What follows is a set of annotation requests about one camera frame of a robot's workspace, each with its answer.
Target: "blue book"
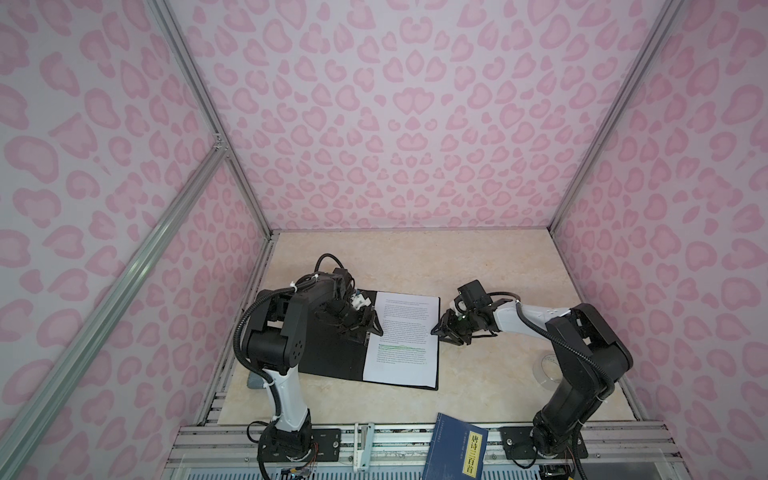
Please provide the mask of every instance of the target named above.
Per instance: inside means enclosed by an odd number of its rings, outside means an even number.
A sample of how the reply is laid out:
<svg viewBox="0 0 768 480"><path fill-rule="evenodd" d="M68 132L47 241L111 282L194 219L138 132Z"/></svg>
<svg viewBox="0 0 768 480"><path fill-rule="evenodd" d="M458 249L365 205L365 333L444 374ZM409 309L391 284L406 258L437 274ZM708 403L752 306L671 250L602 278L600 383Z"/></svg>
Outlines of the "blue book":
<svg viewBox="0 0 768 480"><path fill-rule="evenodd" d="M437 415L422 480L480 479L488 430Z"/></svg>

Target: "beige table surface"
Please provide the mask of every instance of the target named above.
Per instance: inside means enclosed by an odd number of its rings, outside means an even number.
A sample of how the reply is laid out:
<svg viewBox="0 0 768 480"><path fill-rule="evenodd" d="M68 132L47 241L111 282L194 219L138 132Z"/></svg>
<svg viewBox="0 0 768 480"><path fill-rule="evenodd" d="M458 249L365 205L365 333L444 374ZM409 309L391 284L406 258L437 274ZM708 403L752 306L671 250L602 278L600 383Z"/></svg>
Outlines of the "beige table surface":
<svg viewBox="0 0 768 480"><path fill-rule="evenodd" d="M282 233L263 288L287 286L311 273L317 257L336 255L359 288L439 296L442 311L474 279L486 291L512 291L523 303L575 306L578 295L546 230ZM325 260L325 269L333 262ZM552 392L532 365L551 344L517 333L470 346L440 344L439 390L429 391L300 374L312 422L434 422L443 412L470 422L530 422ZM236 363L219 425L268 420L265 390L246 387ZM593 420L634 420L620 388Z"/></svg>

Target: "white plastic part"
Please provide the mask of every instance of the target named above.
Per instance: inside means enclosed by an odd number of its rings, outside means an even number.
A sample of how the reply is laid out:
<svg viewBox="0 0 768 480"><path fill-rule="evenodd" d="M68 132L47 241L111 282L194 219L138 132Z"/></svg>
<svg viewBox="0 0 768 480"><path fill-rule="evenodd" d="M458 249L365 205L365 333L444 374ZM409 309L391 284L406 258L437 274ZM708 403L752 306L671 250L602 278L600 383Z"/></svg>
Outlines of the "white plastic part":
<svg viewBox="0 0 768 480"><path fill-rule="evenodd" d="M494 320L498 329L502 332L524 333L539 339L545 339L543 336L534 332L520 320L517 311L517 302L508 302L500 306L493 312ZM571 312L569 308L547 308L545 306L523 305L523 314L542 329L547 329L545 323L550 319L563 316Z"/></svg>
<svg viewBox="0 0 768 480"><path fill-rule="evenodd" d="M368 306L371 304L370 298L365 298L362 296L362 293L358 293L357 295L354 295L350 299L350 303L352 304L352 308L355 310L360 310L364 306Z"/></svg>
<svg viewBox="0 0 768 480"><path fill-rule="evenodd" d="M275 425L277 429L284 432L295 432L301 428L306 420L306 414L309 409L304 403L304 397L301 395L301 386L299 385L299 367L294 366L288 370L288 375L280 375L273 370L264 369L269 373L277 387L277 395L280 397L280 406L282 407L282 413L280 420ZM270 402L272 408L275 408L275 399L272 396L272 389L267 389L266 392L270 396Z"/></svg>

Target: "pink wallpaper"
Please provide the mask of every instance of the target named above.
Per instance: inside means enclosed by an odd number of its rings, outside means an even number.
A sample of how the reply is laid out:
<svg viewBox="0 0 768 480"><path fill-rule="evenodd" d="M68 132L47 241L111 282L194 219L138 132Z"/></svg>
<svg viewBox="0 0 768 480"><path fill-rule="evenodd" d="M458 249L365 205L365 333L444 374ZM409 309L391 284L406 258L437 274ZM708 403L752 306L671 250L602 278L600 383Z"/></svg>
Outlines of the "pink wallpaper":
<svg viewBox="0 0 768 480"><path fill-rule="evenodd" d="M172 3L296 229L548 224L663 2Z"/></svg>
<svg viewBox="0 0 768 480"><path fill-rule="evenodd" d="M200 407L262 240L223 165L20 478L156 478Z"/></svg>
<svg viewBox="0 0 768 480"><path fill-rule="evenodd" d="M692 4L556 238L702 480L768 471L766 25Z"/></svg>
<svg viewBox="0 0 768 480"><path fill-rule="evenodd" d="M0 12L1 435L212 138L141 0Z"/></svg>

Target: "white paper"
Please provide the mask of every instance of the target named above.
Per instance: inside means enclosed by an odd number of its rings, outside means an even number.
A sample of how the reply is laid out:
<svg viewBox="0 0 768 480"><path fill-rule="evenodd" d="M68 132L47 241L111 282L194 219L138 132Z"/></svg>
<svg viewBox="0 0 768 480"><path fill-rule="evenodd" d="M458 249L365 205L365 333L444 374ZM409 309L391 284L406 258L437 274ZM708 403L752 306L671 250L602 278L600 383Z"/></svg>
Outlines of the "white paper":
<svg viewBox="0 0 768 480"><path fill-rule="evenodd" d="M375 308L384 335L370 336L362 379L435 388L438 338L430 332L439 319L440 299L378 292Z"/></svg>

